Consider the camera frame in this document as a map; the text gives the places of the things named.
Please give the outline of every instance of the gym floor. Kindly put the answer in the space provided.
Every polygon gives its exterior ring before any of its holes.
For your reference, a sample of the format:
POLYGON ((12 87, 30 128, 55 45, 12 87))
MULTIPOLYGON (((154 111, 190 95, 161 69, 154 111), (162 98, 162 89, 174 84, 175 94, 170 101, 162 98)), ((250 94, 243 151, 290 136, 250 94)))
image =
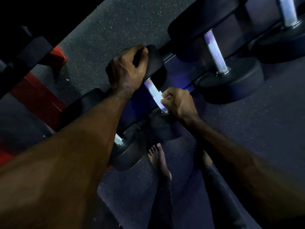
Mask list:
MULTIPOLYGON (((170 22, 194 1, 105 0, 61 42, 69 61, 55 79, 51 69, 45 66, 37 65, 32 72, 66 104, 95 87, 106 91, 109 88, 105 74, 108 61, 131 45, 162 47, 169 41, 170 22)), ((263 69, 266 81, 251 96, 231 104, 212 105, 195 91, 195 104, 200 116, 214 128, 287 173, 289 181, 303 185, 305 57, 281 64, 263 64, 263 69)), ((17 111, 22 106, 14 104, 9 94, 0 105, 0 123, 7 126, 0 129, 0 143, 9 135, 11 144, 18 141, 15 148, 22 150, 51 135, 50 130, 26 110, 17 111), (26 122, 23 127, 26 132, 20 131, 20 124, 12 127, 16 119, 26 122), (29 140, 26 138, 29 131, 31 140, 29 136, 29 140)), ((186 132, 183 137, 164 142, 162 146, 173 175, 176 228, 213 228, 204 182, 193 164, 195 139, 186 132)), ((124 229, 146 228, 156 187, 157 175, 145 155, 130 170, 107 172, 98 195, 124 229)), ((249 228, 260 228, 239 202, 238 206, 249 228)))

